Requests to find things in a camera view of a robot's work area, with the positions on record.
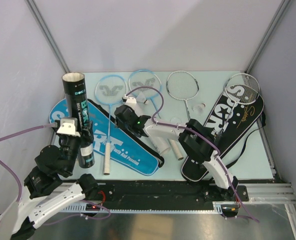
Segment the white shuttlecock tube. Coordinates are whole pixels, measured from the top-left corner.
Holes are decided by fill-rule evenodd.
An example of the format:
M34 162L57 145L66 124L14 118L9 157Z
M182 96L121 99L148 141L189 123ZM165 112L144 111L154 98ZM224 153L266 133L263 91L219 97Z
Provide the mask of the white shuttlecock tube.
M157 152L161 156L164 156L165 154L167 154L170 151L170 146L165 139L163 139L161 137L151 136L150 140L151 140L153 146L155 147L155 149L157 150Z

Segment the black shuttlecock tube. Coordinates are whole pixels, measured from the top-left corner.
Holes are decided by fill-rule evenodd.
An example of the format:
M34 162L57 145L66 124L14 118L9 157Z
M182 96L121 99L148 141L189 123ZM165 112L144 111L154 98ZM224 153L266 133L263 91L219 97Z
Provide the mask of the black shuttlecock tube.
M62 76L66 101L68 104L69 116L78 121L78 130L91 123L93 134L93 122L90 120L88 98L86 91L85 75L80 72L71 72ZM94 153L92 160L79 159L81 168L90 168L95 163Z

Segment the clear tube lid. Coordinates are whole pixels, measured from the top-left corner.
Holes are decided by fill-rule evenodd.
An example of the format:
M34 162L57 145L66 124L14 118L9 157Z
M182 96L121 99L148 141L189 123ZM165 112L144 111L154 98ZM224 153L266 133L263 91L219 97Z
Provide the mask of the clear tube lid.
M175 124L175 125L180 125L180 124L182 124L182 120L180 119L180 118L178 118L178 117L172 117L171 118L171 120L170 120L170 122L172 123L172 124Z

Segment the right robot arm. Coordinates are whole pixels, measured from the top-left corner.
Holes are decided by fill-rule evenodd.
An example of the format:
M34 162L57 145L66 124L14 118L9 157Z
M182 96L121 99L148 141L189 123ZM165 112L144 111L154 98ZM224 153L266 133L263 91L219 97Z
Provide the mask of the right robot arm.
M154 116L137 115L129 105L116 108L115 123L118 128L130 131L136 137L164 138L177 141L192 160L202 164L212 175L224 200L240 199L237 193L238 179L232 175L220 158L220 151L211 134L195 119L186 125L174 125L157 121Z

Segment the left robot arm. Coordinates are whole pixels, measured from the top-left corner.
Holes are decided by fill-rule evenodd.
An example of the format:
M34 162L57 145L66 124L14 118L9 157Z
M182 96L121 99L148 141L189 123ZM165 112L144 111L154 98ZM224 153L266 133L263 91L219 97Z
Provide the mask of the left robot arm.
M86 173L60 195L42 202L63 183L61 177L72 175L77 154L83 145L91 146L94 141L93 124L90 122L77 129L75 121L75 118L68 117L46 125L55 130L61 141L60 146L44 147L35 158L36 167L24 182L20 182L14 171L0 160L0 165L14 177L19 189L17 198L0 214L0 230L6 231L3 239L27 240L63 208L78 201L92 200L98 195L97 181Z

